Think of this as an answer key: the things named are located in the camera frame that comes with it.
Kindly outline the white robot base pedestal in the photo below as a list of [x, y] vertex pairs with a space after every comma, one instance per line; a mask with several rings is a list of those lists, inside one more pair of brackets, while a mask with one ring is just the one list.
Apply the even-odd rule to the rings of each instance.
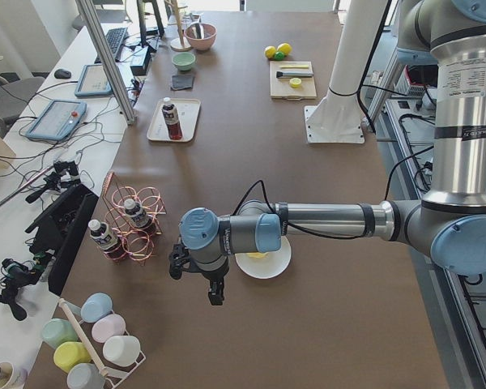
[[350, 2], [325, 97], [316, 106], [305, 106], [309, 143], [363, 143], [360, 108], [361, 84], [369, 68], [390, 2]]

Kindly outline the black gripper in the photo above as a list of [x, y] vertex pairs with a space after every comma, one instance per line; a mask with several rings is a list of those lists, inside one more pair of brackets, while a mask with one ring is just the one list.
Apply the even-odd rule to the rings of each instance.
[[214, 270], [204, 270], [191, 255], [189, 249], [179, 240], [173, 245], [168, 260], [168, 272], [172, 279], [180, 279], [183, 272], [201, 273], [210, 282], [207, 296], [211, 305], [224, 304], [224, 277], [228, 273], [227, 257], [222, 255], [221, 264], [215, 265]]

